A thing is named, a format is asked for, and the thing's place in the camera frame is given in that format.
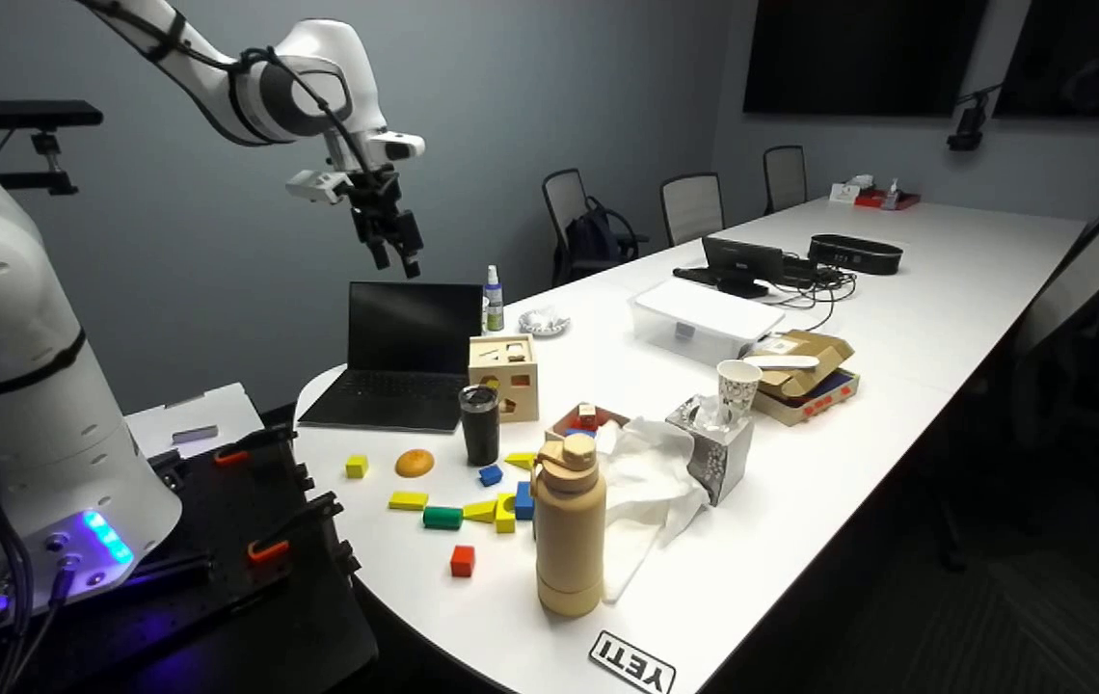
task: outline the white table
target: white table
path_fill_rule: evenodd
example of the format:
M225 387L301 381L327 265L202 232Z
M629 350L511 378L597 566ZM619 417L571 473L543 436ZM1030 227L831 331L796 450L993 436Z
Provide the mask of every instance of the white table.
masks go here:
M687 538L655 552L619 604L583 621L551 621L536 602L536 552L530 526L498 538L489 526L425 534L417 513L389 513L389 489L430 489L441 507L489 496L464 468L464 436L389 436L301 430L297 459L342 513L340 538L362 561L362 588L405 626L459 664L511 689L629 689L587 660L597 633L615 633L674 669L670 689L700 689L729 651L769 619L811 561L842 534L862 503L889 478L948 399L1081 234L1081 219L972 212L917 203L907 212L831 209L826 200L764 216L723 234L806 256L811 234L863 234L903 248L895 279L862 273L856 297L838 304L826 331L856 354L862 392L806 430L759 421L750 478L727 507L701 513ZM565 338L539 338L539 423L507 423L502 449L530 450L560 413L597 401L629 417L669 417L689 392L713 392L713 361L727 350L679 349L669 331L644 331L629 297L651 290L670 265L701 261L701 243L670 248L634 265L530 297L511 308L560 308ZM788 315L813 324L826 308ZM340 372L311 378L297 413ZM435 450L430 478L405 482L394 459L405 449ZM342 459L362 450L373 469L342 478ZM502 489L525 478L507 468ZM473 545L473 577L452 577L455 545Z

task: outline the wall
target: wall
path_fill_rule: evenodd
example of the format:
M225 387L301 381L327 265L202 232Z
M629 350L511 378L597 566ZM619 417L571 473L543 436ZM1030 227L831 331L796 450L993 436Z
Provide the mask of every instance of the wall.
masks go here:
M183 0L220 50L297 21L362 34L389 128L430 140L401 165L430 282L547 282L539 179L587 187L664 234L660 179L709 165L729 0ZM63 133L83 198L20 194L124 410L245 381L264 410L342 358L342 290L380 273L346 212L283 194L319 142L245 152L83 4L0 0L0 95L83 95L107 122ZM13 140L0 165L22 158Z
M993 0L967 89L1002 80L1030 0ZM811 188L851 174L899 179L927 200L979 203L1047 216L1099 212L1099 122L993 119L984 146L953 155L946 146L953 119L785 119L746 117L746 74L751 48L758 0L732 4L729 57L718 107L713 158L727 174L727 198L736 216L764 212L759 155L772 142L801 142Z

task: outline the beige bottle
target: beige bottle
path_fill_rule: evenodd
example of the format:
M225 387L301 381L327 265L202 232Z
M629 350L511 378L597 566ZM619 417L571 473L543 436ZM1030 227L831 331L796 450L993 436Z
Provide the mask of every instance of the beige bottle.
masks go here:
M603 597L607 482L592 436L569 436L536 473L536 577L557 619L583 619Z

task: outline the sticker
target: sticker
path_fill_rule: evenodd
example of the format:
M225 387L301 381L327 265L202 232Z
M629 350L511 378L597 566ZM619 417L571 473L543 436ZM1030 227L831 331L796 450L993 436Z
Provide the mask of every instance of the sticker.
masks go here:
M603 670L619 674L623 683L644 694L670 694L674 688L674 669L669 660L655 660L651 651L615 633L596 637L592 664L597 664Z

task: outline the cup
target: cup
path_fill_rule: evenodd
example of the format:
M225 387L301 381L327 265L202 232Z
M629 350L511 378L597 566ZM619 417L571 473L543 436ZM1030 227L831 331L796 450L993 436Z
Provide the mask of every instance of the cup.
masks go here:
M502 392L484 381L472 381L459 392L472 468L489 468L502 459L502 410L498 404L502 404Z
M713 365L713 373L718 373L718 401L729 404L736 417L751 417L764 372L741 358L727 358Z

